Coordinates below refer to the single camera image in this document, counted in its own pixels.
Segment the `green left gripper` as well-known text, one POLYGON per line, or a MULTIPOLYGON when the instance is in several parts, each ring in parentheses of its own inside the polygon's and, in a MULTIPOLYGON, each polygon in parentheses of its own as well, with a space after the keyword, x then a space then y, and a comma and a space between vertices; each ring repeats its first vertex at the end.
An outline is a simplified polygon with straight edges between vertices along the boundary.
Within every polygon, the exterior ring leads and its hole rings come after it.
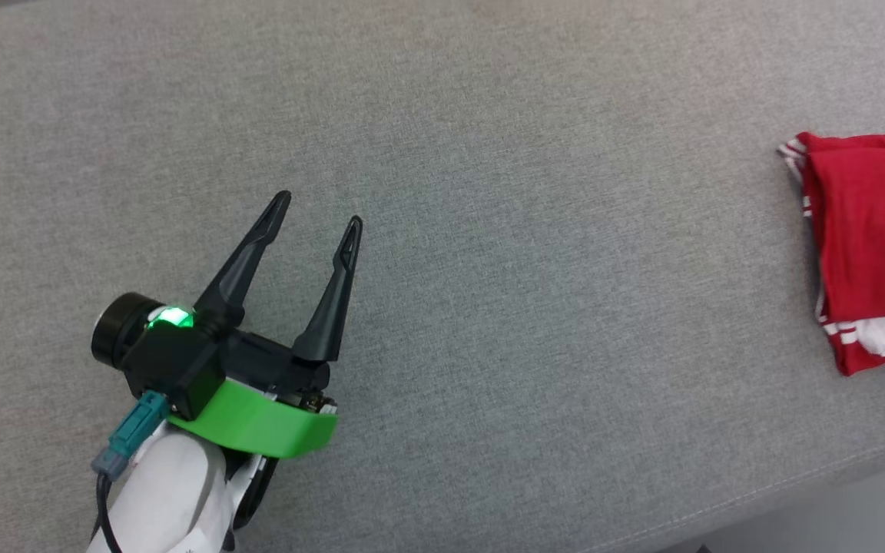
POLYGON ((290 459, 329 443, 335 402, 324 395, 340 347, 364 221, 351 217, 333 273, 293 349, 240 329, 264 251, 292 199, 275 194, 197 298, 194 310, 138 293, 117 297, 91 336, 94 358, 122 374, 132 396, 154 398, 168 425, 246 455, 290 459))

